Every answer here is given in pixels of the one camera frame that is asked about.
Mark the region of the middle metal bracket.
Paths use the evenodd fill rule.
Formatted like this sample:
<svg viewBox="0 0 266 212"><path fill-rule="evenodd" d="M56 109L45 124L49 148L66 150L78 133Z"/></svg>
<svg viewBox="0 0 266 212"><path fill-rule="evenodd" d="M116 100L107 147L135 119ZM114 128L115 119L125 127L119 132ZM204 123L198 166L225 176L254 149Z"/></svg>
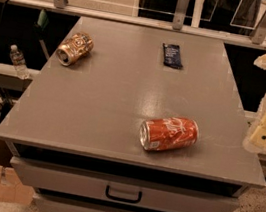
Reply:
<svg viewBox="0 0 266 212"><path fill-rule="evenodd" d="M183 28L183 22L186 17L186 11L188 9L189 0L178 0L176 3L175 13L173 15L172 28L173 30L181 30Z"/></svg>

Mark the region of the gold crushed soda can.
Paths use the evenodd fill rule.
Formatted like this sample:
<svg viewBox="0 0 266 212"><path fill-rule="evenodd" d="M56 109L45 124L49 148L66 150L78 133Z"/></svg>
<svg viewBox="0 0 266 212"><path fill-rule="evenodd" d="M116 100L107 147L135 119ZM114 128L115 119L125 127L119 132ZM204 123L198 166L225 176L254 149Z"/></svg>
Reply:
<svg viewBox="0 0 266 212"><path fill-rule="evenodd" d="M56 49L56 57L61 65L70 66L78 59L88 55L93 49L93 45L93 40L88 33L78 32L60 43Z"/></svg>

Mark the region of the grey upper drawer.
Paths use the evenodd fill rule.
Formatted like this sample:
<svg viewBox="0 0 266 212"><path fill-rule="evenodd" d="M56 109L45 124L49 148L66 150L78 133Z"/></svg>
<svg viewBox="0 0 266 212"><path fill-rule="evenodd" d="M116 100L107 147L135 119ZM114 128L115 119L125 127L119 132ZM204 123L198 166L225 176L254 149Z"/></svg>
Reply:
<svg viewBox="0 0 266 212"><path fill-rule="evenodd" d="M208 192L172 187L160 183L112 176L106 173L58 166L17 156L11 159L21 182L38 189L74 194L80 197L116 202L105 196L105 189L143 193L137 204L116 202L164 212L233 212L239 208L236 198Z"/></svg>

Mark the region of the clear plastic water bottle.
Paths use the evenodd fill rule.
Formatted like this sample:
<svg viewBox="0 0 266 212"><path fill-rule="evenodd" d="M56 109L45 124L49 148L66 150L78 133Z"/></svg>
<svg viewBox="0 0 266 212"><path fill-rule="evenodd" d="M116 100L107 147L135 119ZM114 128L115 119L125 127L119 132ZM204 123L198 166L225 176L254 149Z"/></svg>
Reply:
<svg viewBox="0 0 266 212"><path fill-rule="evenodd" d="M14 44L11 45L10 48L10 59L12 60L12 64L15 68L15 71L17 72L18 78L23 80L28 79L30 74L26 66L24 54Z"/></svg>

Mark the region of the brown cardboard box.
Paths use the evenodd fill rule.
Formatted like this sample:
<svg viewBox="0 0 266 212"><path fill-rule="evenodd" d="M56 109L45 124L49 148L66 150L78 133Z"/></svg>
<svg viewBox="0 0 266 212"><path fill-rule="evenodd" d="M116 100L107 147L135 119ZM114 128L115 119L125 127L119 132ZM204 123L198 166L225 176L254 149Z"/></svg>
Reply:
<svg viewBox="0 0 266 212"><path fill-rule="evenodd" d="M19 203L20 205L30 205L33 198L33 190L27 185L23 185L10 160L12 153L5 142L0 141L0 202Z"/></svg>

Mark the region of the red coke can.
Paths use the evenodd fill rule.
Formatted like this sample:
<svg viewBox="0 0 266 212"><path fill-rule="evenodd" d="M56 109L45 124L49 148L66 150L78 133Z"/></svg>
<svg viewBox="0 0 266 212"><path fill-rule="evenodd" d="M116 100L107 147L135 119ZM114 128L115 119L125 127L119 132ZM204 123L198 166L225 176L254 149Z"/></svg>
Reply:
<svg viewBox="0 0 266 212"><path fill-rule="evenodd" d="M151 119L142 122L140 143L146 151L166 151L185 148L199 138L198 125L184 117Z"/></svg>

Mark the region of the grey cabinet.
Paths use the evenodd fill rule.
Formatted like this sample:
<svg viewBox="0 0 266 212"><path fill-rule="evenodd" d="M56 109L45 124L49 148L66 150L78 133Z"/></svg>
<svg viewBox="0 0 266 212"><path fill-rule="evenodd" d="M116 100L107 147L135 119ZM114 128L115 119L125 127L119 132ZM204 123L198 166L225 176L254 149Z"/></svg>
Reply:
<svg viewBox="0 0 266 212"><path fill-rule="evenodd" d="M82 18L94 42L67 67L50 59L0 124L12 156L238 198L265 179L244 150L247 122L220 40ZM180 46L183 68L165 66L163 44ZM198 125L189 147L146 151L142 122L183 117ZM35 194L164 212L34 188Z"/></svg>

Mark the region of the dark blue rxbar wrapper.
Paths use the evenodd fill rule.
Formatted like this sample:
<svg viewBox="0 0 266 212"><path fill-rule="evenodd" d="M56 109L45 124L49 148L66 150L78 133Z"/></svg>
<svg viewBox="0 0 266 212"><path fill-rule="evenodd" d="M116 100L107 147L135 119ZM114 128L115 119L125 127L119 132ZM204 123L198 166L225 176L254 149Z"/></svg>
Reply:
<svg viewBox="0 0 266 212"><path fill-rule="evenodd" d="M181 61L180 55L180 46L166 44L162 45L163 53L164 53L164 64L165 66L170 66L170 68L181 69L183 68L183 64Z"/></svg>

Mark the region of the green handled tool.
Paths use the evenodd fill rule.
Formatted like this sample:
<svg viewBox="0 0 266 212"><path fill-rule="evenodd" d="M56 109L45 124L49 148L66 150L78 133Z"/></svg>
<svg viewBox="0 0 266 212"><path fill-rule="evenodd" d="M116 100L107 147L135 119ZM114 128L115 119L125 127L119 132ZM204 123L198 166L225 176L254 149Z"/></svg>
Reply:
<svg viewBox="0 0 266 212"><path fill-rule="evenodd" d="M49 53L47 50L47 46L45 44L45 39L44 39L44 30L47 28L47 25L49 23L48 20L48 15L46 12L46 9L43 9L39 12L39 16L37 19L37 22L34 23L34 31L37 33L38 41L41 45L41 49L43 51L43 54L46 59L49 59Z"/></svg>

